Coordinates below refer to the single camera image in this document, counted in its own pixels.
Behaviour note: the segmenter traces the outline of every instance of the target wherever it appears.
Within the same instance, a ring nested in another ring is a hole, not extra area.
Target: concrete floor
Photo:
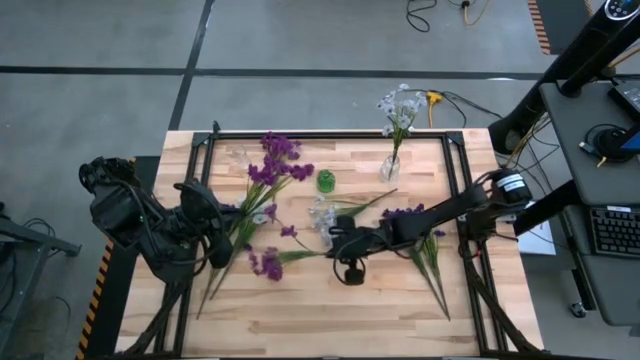
[[[184,68],[204,0],[4,0],[0,3],[0,66]],[[526,0],[494,0],[485,17],[465,28],[459,11],[441,1],[421,34],[404,19],[399,0],[217,0],[199,68],[416,70],[539,73],[553,61],[540,52]],[[472,8],[472,13],[479,11]],[[640,73],[640,57],[621,72]],[[378,128],[374,108],[401,82],[449,90],[506,114],[531,81],[468,79],[345,79],[195,77],[180,129]],[[93,227],[91,196],[78,166],[95,156],[159,155],[181,76],[29,75],[0,73],[0,199],[20,221],[42,217],[62,238],[83,244],[80,257],[53,257],[13,352],[47,359],[74,356],[104,242]],[[494,119],[462,106],[468,127]],[[441,104],[438,128],[462,119]],[[426,117],[420,120],[426,127]],[[541,139],[554,142],[551,127]],[[549,147],[533,143],[539,157]],[[522,157],[532,164],[529,154]],[[542,167],[552,186],[569,178],[561,150]],[[542,174],[533,169],[540,179]],[[536,197],[543,190],[529,181]],[[569,273],[528,269],[546,347],[554,353],[635,359],[640,339],[606,326],[598,313],[575,319]],[[66,308],[72,308],[67,324]]]

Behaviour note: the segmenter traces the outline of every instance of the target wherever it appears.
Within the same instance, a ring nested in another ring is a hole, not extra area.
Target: wooden table
[[[473,178],[497,168],[487,130],[462,131]],[[192,135],[183,131],[167,134],[154,191],[167,207],[179,203],[179,193],[173,183],[184,180]],[[246,169],[230,156],[232,148],[240,145],[246,148],[253,162],[261,162],[264,156],[256,140],[216,142],[209,186],[221,202],[236,203],[245,192]],[[300,161],[334,172],[337,186],[332,195],[364,201],[392,188],[378,178],[380,164],[391,149],[392,142],[382,138],[307,140],[303,141]],[[198,169],[203,157],[199,159]],[[400,158],[398,191],[358,215],[359,225],[375,226],[386,208],[415,207],[418,203],[430,207],[450,197],[442,145],[438,141],[407,139],[400,149]],[[455,153],[454,159],[463,188]],[[310,179],[289,185],[278,194],[276,202],[279,218],[294,224],[299,229],[299,238],[309,247],[322,249],[319,235],[311,229],[307,211],[316,194],[315,182]],[[243,254],[233,264],[216,298],[207,301],[199,320],[195,316],[208,271],[194,280],[183,355],[478,355],[467,283],[457,253],[456,226],[452,221],[440,229],[447,233],[441,242],[439,262],[451,321],[443,315],[413,263],[391,252],[367,260],[366,280],[358,287],[340,284],[333,275],[331,260],[324,258],[289,265],[282,281],[270,282],[251,272],[247,256]],[[281,238],[279,231],[277,225],[263,225],[254,237],[254,246],[258,250],[267,246],[299,249],[291,238]],[[499,225],[499,232],[513,235],[512,228],[506,225]],[[488,242],[488,248],[501,305],[529,341],[542,347],[517,244],[494,238]],[[163,289],[164,284],[154,278],[139,257],[118,349],[131,345],[146,327],[160,306]],[[490,344],[495,344],[486,307],[483,307],[483,316]]]

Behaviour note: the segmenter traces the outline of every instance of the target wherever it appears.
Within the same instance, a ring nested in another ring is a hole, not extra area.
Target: green object
[[[320,170],[316,185],[321,193],[330,193],[336,188],[336,177],[329,170]]]

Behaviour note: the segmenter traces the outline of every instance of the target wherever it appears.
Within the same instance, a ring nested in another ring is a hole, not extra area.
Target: black keyboard
[[[640,213],[590,210],[596,254],[640,258]]]

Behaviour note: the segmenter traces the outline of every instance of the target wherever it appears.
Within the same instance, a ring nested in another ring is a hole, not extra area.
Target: glass vase
[[[393,155],[387,157],[380,166],[380,180],[386,183],[395,183],[400,175],[400,157]]]

